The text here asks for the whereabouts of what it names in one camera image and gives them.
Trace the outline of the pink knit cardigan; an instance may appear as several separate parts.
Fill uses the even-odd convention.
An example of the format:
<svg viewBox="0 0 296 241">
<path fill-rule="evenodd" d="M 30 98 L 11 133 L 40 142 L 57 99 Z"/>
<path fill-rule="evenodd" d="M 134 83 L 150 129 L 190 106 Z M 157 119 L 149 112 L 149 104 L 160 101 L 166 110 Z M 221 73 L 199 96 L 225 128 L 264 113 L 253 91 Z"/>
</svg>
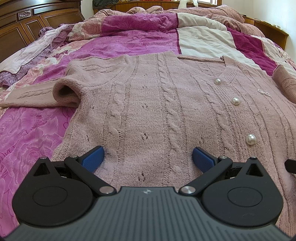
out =
<svg viewBox="0 0 296 241">
<path fill-rule="evenodd" d="M 120 186 L 175 186 L 198 176 L 196 146 L 234 161 L 257 156 L 283 196 L 278 226 L 295 234 L 295 104 L 280 74 L 230 57 L 201 59 L 172 52 L 71 60 L 65 74 L 16 88 L 1 106 L 74 107 L 57 161 L 102 146 L 99 176 Z"/>
</svg>

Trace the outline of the magenta patchwork quilt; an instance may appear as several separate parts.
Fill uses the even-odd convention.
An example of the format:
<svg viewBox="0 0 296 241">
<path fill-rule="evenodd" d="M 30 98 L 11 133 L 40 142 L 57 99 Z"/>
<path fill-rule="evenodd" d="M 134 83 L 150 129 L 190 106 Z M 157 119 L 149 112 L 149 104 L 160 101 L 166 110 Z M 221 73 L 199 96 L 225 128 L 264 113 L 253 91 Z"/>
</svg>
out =
<svg viewBox="0 0 296 241">
<path fill-rule="evenodd" d="M 163 52 L 201 59 L 227 56 L 267 75 L 279 73 L 276 85 L 295 104 L 295 63 L 285 51 L 269 39 L 189 13 L 99 16 L 77 23 L 66 42 L 4 91 L 1 100 L 16 88 L 62 77 L 71 60 Z M 1 236 L 19 224 L 12 199 L 38 158 L 65 159 L 55 161 L 53 154 L 75 112 L 69 106 L 1 106 Z"/>
</svg>

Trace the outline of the lilac ruffled pillow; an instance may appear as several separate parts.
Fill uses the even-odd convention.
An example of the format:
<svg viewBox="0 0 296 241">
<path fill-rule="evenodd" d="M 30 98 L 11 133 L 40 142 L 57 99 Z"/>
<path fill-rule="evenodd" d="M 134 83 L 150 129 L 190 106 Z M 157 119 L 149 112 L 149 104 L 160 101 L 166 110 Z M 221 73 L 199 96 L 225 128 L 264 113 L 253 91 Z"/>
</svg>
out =
<svg viewBox="0 0 296 241">
<path fill-rule="evenodd" d="M 61 47 L 73 24 L 61 24 L 58 28 L 44 27 L 39 38 L 1 61 L 1 87 L 8 88 L 24 77 L 28 70 L 47 58 L 52 51 Z"/>
</svg>

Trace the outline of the dusty pink blanket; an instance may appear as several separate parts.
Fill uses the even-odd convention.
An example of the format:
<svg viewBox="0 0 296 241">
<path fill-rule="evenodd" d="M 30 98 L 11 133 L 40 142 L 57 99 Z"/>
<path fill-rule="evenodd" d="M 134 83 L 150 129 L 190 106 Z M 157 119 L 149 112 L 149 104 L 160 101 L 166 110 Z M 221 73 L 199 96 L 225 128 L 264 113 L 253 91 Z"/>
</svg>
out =
<svg viewBox="0 0 296 241">
<path fill-rule="evenodd" d="M 211 20 L 216 20 L 228 28 L 236 30 L 238 32 L 254 35 L 258 37 L 265 37 L 263 32 L 254 25 L 245 22 L 243 16 L 235 9 L 222 5 L 215 8 L 201 8 L 192 7 L 184 9 L 168 9 L 164 10 L 161 6 L 152 6 L 148 9 L 144 9 L 140 6 L 131 8 L 126 13 L 121 11 L 114 11 L 112 9 L 102 9 L 98 11 L 91 18 L 99 16 L 112 16 L 112 15 L 126 15 L 126 14 L 164 14 L 164 13 L 189 13 L 197 16 L 204 16 Z"/>
</svg>

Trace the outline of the dark wooden headboard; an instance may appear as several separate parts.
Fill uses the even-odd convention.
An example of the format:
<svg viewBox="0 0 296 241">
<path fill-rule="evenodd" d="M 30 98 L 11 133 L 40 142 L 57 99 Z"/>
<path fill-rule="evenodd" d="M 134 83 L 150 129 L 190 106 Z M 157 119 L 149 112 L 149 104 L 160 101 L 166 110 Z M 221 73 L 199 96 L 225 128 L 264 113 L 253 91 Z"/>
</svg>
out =
<svg viewBox="0 0 296 241">
<path fill-rule="evenodd" d="M 1 1 L 1 61 L 37 40 L 42 28 L 83 20 L 81 1 Z"/>
</svg>

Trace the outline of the dark bag on cabinet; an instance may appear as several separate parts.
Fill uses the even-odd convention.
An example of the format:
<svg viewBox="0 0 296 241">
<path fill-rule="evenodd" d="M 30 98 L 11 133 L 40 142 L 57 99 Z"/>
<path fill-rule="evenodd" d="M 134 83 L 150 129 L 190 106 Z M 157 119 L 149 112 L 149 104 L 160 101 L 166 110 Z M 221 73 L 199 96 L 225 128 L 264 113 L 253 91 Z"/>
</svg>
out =
<svg viewBox="0 0 296 241">
<path fill-rule="evenodd" d="M 117 4 L 118 0 L 93 0 L 92 6 L 93 9 L 101 10 L 106 8 L 107 6 L 113 6 L 114 4 Z"/>
</svg>

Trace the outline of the white plush toy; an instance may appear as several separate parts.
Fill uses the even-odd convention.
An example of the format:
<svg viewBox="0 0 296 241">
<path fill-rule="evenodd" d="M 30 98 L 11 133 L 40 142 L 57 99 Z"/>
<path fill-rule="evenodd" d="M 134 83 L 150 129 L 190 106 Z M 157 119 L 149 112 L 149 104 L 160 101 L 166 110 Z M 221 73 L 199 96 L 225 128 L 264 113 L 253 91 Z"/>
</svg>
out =
<svg viewBox="0 0 296 241">
<path fill-rule="evenodd" d="M 187 8 L 187 4 L 192 4 L 195 7 L 198 7 L 198 1 L 197 0 L 179 0 L 179 9 L 185 9 Z"/>
</svg>

